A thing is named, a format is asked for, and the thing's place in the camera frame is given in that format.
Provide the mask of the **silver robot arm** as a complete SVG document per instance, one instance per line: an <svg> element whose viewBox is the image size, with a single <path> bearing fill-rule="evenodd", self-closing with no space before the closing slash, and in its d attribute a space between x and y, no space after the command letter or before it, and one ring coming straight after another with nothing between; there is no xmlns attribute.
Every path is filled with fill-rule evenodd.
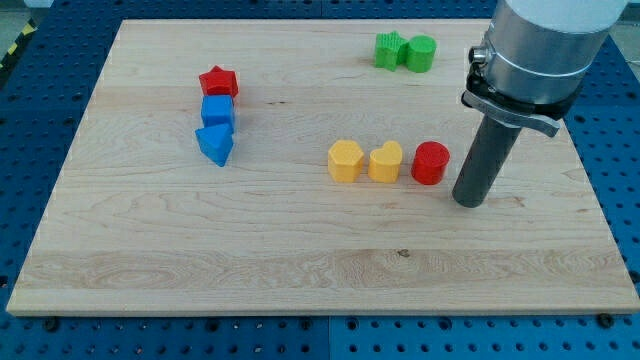
<svg viewBox="0 0 640 360"><path fill-rule="evenodd" d="M566 114L626 0L504 0L469 50L465 106L549 137Z"/></svg>

